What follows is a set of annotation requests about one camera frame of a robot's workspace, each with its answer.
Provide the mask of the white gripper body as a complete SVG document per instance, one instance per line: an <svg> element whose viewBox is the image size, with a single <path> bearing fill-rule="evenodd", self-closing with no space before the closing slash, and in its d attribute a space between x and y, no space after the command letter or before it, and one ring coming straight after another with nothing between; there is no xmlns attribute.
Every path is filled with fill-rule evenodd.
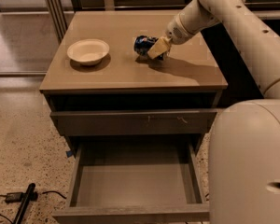
<svg viewBox="0 0 280 224"><path fill-rule="evenodd" d="M174 45L182 45L194 37L194 34L183 26L179 14L168 23L165 34Z"/></svg>

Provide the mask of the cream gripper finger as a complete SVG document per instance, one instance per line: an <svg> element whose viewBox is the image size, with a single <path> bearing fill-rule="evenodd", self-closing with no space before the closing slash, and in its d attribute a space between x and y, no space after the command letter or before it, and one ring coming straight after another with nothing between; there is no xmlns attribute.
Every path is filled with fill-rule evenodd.
<svg viewBox="0 0 280 224"><path fill-rule="evenodd" d="M171 39L167 36L161 36L160 38L150 37L148 41L152 44L147 51L147 56L151 59L156 59L171 48Z"/></svg>

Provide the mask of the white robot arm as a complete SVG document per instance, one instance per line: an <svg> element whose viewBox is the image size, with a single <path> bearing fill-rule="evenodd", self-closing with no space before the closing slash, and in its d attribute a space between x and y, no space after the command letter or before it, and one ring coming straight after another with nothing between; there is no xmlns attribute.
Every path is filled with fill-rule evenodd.
<svg viewBox="0 0 280 224"><path fill-rule="evenodd" d="M280 36L245 0L194 0L149 50L156 58L222 23L262 99L230 106L209 143L210 224L280 224Z"/></svg>

